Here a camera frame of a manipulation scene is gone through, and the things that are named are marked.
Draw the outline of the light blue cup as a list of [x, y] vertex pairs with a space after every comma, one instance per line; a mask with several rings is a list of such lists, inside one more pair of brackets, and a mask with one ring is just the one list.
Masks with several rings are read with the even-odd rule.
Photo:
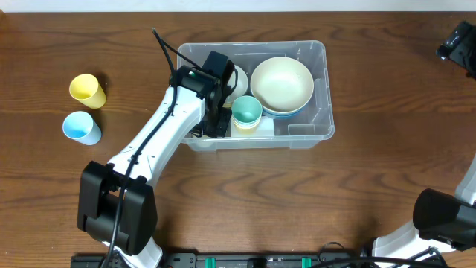
[[62, 124], [66, 137], [84, 145], [94, 145], [99, 142], [102, 132], [93, 117], [84, 111], [72, 112]]

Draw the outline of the large dark blue bowl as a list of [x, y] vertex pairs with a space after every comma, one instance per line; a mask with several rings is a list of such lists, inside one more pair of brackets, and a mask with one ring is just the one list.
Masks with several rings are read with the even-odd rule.
[[310, 99], [278, 96], [259, 98], [258, 101], [262, 104], [264, 115], [270, 118], [291, 118], [302, 112]]

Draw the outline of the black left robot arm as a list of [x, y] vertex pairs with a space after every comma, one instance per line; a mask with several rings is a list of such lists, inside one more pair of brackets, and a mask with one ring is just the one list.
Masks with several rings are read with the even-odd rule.
[[109, 246], [129, 267], [158, 267], [163, 252], [153, 240], [158, 216], [154, 188], [189, 133], [225, 136], [235, 65], [219, 52], [202, 67], [182, 66], [170, 77], [159, 108], [136, 137], [107, 164], [91, 161], [80, 179], [77, 226]]

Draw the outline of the small white bowl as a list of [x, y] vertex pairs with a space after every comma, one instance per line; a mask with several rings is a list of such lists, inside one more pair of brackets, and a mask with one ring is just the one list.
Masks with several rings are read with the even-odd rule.
[[243, 96], [248, 90], [248, 76], [239, 66], [235, 66], [227, 86], [233, 88], [233, 92], [227, 96], [225, 104], [230, 106], [237, 98]]

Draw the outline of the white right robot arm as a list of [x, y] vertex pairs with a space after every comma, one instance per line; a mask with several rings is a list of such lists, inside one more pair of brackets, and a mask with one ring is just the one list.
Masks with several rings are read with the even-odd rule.
[[425, 189], [417, 198], [413, 218], [396, 231], [372, 242], [365, 251], [378, 267], [435, 265], [430, 258], [475, 247], [475, 162], [454, 195]]

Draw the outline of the white cup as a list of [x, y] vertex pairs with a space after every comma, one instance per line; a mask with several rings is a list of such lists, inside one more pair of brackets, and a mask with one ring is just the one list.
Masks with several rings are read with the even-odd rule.
[[207, 136], [203, 136], [201, 138], [194, 138], [196, 141], [196, 146], [200, 148], [209, 148], [215, 145], [215, 138], [210, 138]]

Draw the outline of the pink cup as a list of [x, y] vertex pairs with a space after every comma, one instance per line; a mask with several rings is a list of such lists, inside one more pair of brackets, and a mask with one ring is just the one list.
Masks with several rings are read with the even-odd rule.
[[249, 122], [249, 123], [245, 123], [245, 122], [241, 122], [241, 121], [238, 121], [237, 119], [235, 118], [232, 118], [231, 119], [232, 122], [234, 123], [234, 126], [236, 128], [239, 128], [239, 129], [253, 129], [255, 128], [259, 123], [260, 123], [260, 119], [258, 118], [257, 120], [255, 121], [252, 121], [252, 122]]

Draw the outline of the green cup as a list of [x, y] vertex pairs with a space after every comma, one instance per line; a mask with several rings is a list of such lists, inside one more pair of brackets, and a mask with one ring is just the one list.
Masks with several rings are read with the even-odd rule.
[[241, 124], [258, 122], [263, 113], [262, 104], [250, 95], [237, 98], [231, 106], [232, 117]]

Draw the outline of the large beige bowl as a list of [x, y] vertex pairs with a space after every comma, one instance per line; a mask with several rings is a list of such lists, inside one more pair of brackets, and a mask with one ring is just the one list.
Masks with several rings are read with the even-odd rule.
[[250, 78], [252, 95], [264, 110], [276, 115], [292, 114], [304, 108], [312, 98], [314, 85], [310, 70], [289, 57], [263, 61]]

